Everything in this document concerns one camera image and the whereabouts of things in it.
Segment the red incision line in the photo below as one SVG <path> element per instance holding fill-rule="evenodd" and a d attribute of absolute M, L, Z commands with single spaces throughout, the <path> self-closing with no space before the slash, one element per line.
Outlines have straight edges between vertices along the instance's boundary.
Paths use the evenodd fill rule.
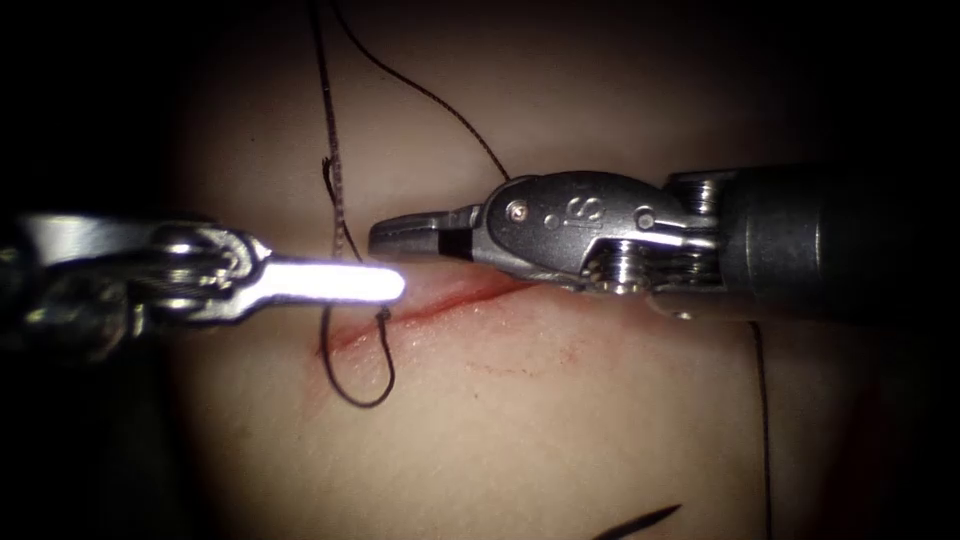
<path fill-rule="evenodd" d="M 498 298 L 512 292 L 529 289 L 535 285 L 535 283 L 525 283 L 522 281 L 510 280 L 490 283 L 468 291 L 453 291 L 451 294 L 443 296 L 434 302 L 419 306 L 417 309 L 413 309 L 399 315 L 394 314 L 387 324 L 390 326 L 397 323 L 421 324 L 437 317 L 441 313 L 466 305 L 475 304 L 477 302 L 493 300 L 494 298 Z M 343 349 L 351 345 L 360 338 L 369 333 L 375 332 L 376 330 L 376 323 L 370 322 L 363 326 L 341 328 L 335 331 L 330 336 L 331 354 L 337 352 L 339 349 Z"/>

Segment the blood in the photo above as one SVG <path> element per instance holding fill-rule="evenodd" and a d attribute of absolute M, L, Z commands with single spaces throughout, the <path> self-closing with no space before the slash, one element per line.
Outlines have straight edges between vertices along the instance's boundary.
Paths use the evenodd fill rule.
<path fill-rule="evenodd" d="M 444 312 L 493 300 L 513 292 L 529 289 L 535 285 L 534 283 L 524 283 L 512 279 L 483 280 L 481 283 L 475 283 L 473 289 L 454 290 L 451 294 L 442 295 L 437 300 L 417 306 L 409 311 L 397 310 L 393 317 L 387 321 L 387 326 L 403 324 L 405 327 L 410 327 L 427 323 Z M 373 321 L 362 326 L 341 328 L 330 336 L 330 352 L 336 354 L 376 331 L 377 325 Z"/>

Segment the dark cylindrical shaft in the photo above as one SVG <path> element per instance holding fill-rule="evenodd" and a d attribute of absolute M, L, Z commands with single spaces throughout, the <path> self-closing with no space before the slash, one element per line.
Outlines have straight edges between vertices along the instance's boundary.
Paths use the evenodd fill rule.
<path fill-rule="evenodd" d="M 905 319 L 936 253 L 915 186 L 848 167 L 746 169 L 720 199 L 727 294 L 760 314 L 871 322 Z"/>

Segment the shiny metal instrument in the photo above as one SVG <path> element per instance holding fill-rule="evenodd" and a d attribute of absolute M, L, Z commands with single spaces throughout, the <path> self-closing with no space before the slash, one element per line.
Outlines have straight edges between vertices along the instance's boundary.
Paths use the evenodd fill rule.
<path fill-rule="evenodd" d="M 236 324 L 271 305 L 383 305 L 405 286 L 387 268 L 278 255 L 202 220 L 27 214 L 0 252 L 0 345 L 96 358 L 158 327 Z"/>
<path fill-rule="evenodd" d="M 482 204 L 381 221 L 369 249 L 379 260 L 450 257 L 581 292 L 704 283 L 719 279 L 709 195 L 601 172 L 524 176 Z"/>

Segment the screw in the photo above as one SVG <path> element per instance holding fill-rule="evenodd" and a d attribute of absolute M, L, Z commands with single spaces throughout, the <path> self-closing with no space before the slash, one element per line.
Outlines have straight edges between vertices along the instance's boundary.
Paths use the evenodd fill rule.
<path fill-rule="evenodd" d="M 560 218 L 556 214 L 550 214 L 543 218 L 543 226 L 551 231 L 556 230 L 560 226 Z"/>
<path fill-rule="evenodd" d="M 656 224 L 657 218 L 653 215 L 653 210 L 641 208 L 637 211 L 637 228 L 649 229 Z"/>
<path fill-rule="evenodd" d="M 522 223 L 527 219 L 530 209 L 523 201 L 513 201 L 507 205 L 507 219 L 514 223 Z"/>

